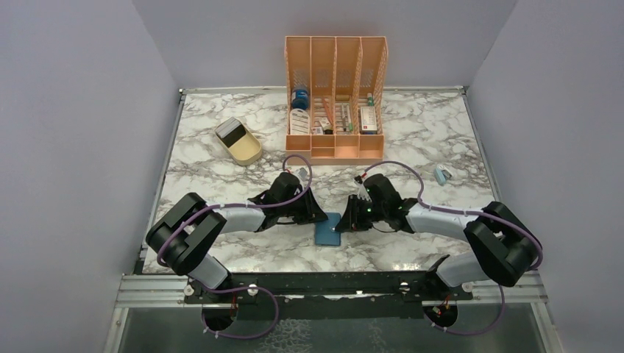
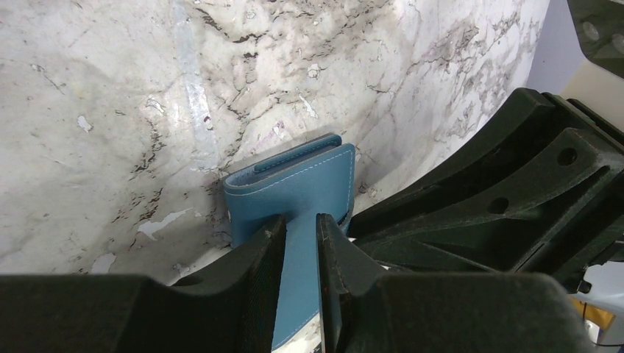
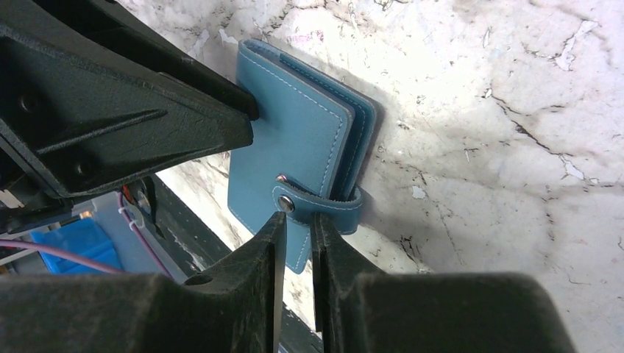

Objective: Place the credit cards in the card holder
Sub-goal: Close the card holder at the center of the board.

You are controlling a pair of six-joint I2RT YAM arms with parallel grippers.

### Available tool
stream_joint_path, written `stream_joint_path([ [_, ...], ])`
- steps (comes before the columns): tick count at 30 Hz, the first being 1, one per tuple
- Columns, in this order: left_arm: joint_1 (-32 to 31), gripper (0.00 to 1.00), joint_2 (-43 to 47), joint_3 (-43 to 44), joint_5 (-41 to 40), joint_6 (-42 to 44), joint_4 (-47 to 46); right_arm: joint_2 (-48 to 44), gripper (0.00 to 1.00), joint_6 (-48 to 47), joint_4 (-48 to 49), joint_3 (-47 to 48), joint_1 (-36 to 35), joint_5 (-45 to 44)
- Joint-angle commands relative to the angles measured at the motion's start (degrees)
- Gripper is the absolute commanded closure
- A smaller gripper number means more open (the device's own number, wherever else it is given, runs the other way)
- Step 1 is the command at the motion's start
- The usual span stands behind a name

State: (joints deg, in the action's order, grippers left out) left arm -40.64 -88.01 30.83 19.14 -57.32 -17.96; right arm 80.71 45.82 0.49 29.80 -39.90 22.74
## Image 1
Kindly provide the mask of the teal leather card holder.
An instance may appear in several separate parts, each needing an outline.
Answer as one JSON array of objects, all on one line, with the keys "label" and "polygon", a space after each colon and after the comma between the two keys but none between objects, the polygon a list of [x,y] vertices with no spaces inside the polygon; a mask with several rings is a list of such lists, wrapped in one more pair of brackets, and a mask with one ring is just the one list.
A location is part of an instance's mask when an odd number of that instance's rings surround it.
[{"label": "teal leather card holder", "polygon": [[340,219],[339,213],[327,213],[327,220],[315,223],[314,243],[316,246],[341,245],[341,233],[335,231]]}]

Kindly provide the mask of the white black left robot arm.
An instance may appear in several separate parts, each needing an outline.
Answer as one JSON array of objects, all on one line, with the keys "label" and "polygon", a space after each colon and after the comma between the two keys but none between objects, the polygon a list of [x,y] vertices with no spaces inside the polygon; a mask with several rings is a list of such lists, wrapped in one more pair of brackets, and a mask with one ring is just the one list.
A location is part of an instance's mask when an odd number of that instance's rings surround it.
[{"label": "white black left robot arm", "polygon": [[184,195],[146,234],[148,246],[162,266],[200,282],[214,302],[231,292],[230,272],[209,249],[217,237],[231,232],[262,232],[281,218],[298,225],[328,219],[309,187],[287,171],[268,190],[242,204],[209,205],[195,192]]}]

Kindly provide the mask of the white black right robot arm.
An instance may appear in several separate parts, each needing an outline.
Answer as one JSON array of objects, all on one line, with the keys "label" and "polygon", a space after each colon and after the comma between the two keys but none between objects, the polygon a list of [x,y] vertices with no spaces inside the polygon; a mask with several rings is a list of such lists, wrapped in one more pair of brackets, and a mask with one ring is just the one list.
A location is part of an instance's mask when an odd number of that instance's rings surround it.
[{"label": "white black right robot arm", "polygon": [[434,299],[467,282],[490,279],[513,287],[538,262],[539,241],[500,202],[476,210],[427,206],[417,198],[403,198],[382,174],[359,182],[360,192],[349,196],[336,231],[365,231],[385,222],[396,232],[430,233],[470,245],[470,252],[446,254],[426,271],[425,291]]}]

